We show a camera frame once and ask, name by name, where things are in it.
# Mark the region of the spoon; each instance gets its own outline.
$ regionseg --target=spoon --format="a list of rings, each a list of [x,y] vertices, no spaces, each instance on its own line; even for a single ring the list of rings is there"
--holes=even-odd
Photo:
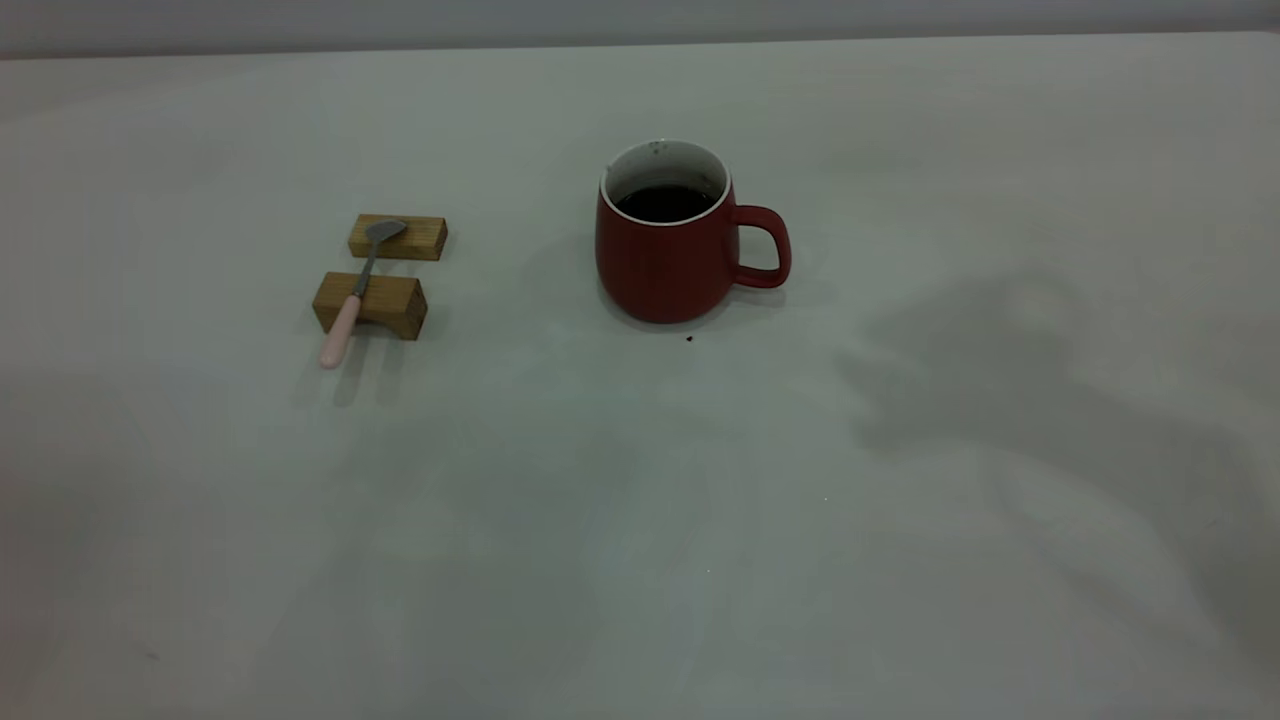
[[[369,273],[374,269],[374,260],[378,258],[378,245],[384,240],[390,240],[404,232],[407,225],[399,220],[383,220],[369,225],[365,237],[369,238],[369,260],[365,260],[365,269],[356,281],[356,290],[351,291],[347,300],[338,310],[338,319],[329,328],[329,337],[320,348],[320,366],[332,370],[342,365],[343,356],[347,355],[347,341],[351,340],[351,329],[356,327],[356,315],[360,315],[360,299],[369,288]]]

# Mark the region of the coffee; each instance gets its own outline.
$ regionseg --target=coffee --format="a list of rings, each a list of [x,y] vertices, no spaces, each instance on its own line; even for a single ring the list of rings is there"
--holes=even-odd
[[[701,215],[714,204],[714,199],[691,187],[659,184],[627,195],[617,208],[623,215],[646,223],[678,223]]]

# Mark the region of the white table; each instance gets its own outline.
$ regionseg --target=white table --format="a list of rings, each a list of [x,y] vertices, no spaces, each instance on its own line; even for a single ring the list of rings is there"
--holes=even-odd
[[[0,715],[1272,717],[1277,77],[1267,33],[3,63]],[[595,182],[653,136],[787,219],[783,291],[611,310]],[[453,234],[378,264],[421,340],[326,374],[361,211]]]

